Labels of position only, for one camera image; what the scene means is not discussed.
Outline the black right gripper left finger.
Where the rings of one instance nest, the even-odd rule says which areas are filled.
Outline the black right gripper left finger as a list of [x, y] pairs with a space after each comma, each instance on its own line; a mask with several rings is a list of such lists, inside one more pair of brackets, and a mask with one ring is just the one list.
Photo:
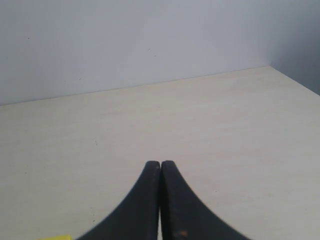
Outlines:
[[156, 240], [159, 227], [160, 163], [147, 161], [122, 202], [80, 240]]

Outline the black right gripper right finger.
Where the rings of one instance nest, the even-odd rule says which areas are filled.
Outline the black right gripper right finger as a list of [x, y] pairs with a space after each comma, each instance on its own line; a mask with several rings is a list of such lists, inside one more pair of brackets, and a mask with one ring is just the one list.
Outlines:
[[192, 191], [174, 161], [161, 163], [159, 207], [164, 240], [246, 240]]

